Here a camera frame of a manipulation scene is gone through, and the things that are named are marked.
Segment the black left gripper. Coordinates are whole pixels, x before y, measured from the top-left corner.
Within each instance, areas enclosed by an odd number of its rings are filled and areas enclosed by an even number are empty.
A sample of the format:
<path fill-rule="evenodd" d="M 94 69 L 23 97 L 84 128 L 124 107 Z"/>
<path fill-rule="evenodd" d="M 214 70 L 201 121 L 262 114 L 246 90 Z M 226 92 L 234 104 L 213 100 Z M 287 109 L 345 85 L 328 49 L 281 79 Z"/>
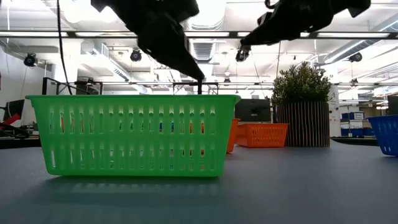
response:
<path fill-rule="evenodd" d="M 153 59 L 195 80 L 204 78 L 185 48 L 181 22 L 197 15 L 196 0 L 91 0 L 99 12 L 106 7 L 138 36 L 138 46 Z"/>

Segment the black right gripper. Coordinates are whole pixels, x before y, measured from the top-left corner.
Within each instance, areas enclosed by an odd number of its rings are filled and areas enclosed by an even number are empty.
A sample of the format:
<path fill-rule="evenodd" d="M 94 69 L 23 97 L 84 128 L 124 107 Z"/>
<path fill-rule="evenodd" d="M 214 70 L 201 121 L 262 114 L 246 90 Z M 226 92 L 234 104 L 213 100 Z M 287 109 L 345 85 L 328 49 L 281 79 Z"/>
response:
<path fill-rule="evenodd" d="M 240 40 L 241 45 L 273 45 L 294 40 L 302 32 L 314 32 L 328 25 L 335 14 L 349 8 L 348 0 L 280 0 L 264 4 L 269 12 L 259 26 Z"/>

